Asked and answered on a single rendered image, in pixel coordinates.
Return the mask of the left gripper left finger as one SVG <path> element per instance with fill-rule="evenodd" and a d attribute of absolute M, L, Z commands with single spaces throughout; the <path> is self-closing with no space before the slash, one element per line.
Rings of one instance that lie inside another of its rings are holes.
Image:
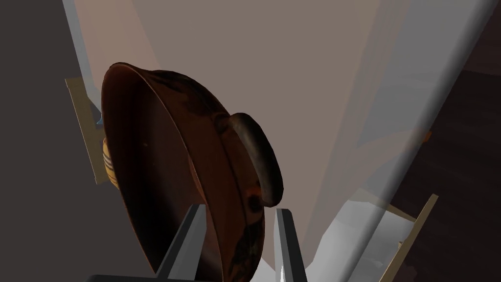
<path fill-rule="evenodd" d="M 195 280 L 206 234 L 206 207 L 192 205 L 156 273 L 160 281 Z"/>

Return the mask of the yellow striped round object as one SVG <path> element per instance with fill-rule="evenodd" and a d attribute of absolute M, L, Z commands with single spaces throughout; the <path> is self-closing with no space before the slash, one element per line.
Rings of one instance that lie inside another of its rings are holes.
<path fill-rule="evenodd" d="M 116 175 L 114 174 L 114 167 L 113 167 L 112 160 L 110 158 L 106 138 L 103 139 L 103 160 L 104 160 L 105 171 L 108 175 L 110 182 L 119 189 L 119 186 L 118 186 L 118 183 L 116 180 Z"/>

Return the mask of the brown bowl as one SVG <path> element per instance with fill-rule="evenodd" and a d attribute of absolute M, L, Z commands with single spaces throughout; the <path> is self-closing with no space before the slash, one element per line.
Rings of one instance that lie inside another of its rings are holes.
<path fill-rule="evenodd" d="M 197 279 L 250 282 L 263 252 L 264 209 L 277 206 L 284 191 L 262 128 L 173 71 L 112 64 L 101 97 L 106 163 L 152 270 L 188 208 L 204 204 Z"/>

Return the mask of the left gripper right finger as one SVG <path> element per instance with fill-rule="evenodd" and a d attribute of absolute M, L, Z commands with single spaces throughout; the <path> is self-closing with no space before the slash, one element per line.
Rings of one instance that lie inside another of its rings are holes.
<path fill-rule="evenodd" d="M 307 282 L 304 263 L 289 209 L 275 209 L 274 259 L 276 282 Z"/>

